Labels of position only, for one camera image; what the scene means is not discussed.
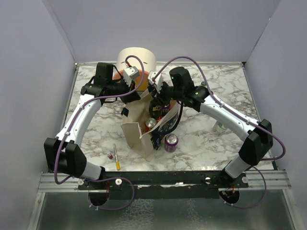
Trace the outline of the red cola can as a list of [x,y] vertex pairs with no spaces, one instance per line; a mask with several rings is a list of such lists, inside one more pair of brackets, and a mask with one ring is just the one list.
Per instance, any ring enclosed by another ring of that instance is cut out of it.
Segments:
[[157,121],[150,117],[145,121],[145,132],[149,132],[151,129],[153,129],[157,124]]

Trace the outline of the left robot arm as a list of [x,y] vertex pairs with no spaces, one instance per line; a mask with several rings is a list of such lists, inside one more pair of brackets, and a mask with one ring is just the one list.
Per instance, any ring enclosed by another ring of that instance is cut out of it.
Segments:
[[120,98],[124,103],[140,99],[134,90],[134,80],[140,75],[139,70],[128,65],[115,80],[114,69],[113,64],[97,64],[95,75],[82,87],[78,104],[64,128],[55,138],[47,138],[44,143],[49,170],[87,178],[95,189],[105,186],[105,169],[88,162],[81,150],[87,128],[107,98]]

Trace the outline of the cream canvas tote bag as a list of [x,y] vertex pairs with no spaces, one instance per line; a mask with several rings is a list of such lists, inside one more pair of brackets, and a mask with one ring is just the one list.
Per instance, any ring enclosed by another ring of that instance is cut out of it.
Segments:
[[121,112],[121,128],[128,146],[147,161],[160,148],[164,139],[161,133],[174,127],[180,111],[176,101],[164,108],[153,103],[153,97],[145,91],[140,100],[127,104]]

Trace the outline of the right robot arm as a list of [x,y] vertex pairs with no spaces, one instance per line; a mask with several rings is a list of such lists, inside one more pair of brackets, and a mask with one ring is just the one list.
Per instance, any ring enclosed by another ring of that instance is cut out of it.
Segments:
[[175,100],[185,106],[214,118],[226,128],[235,133],[243,145],[238,155],[222,170],[221,184],[232,187],[238,181],[238,176],[258,165],[273,146],[271,123],[263,119],[261,122],[248,117],[228,106],[217,96],[211,95],[205,86],[195,86],[189,71],[184,67],[176,67],[169,72],[172,86],[160,77],[148,77],[149,84],[156,91],[158,102],[166,103]]

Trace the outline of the green glass bottle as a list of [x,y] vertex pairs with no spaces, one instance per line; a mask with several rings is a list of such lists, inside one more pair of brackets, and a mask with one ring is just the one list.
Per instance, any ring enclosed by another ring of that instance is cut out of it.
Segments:
[[161,107],[162,106],[157,101],[152,100],[149,104],[149,109],[148,109],[150,117],[156,120],[160,117],[164,117],[161,114]]

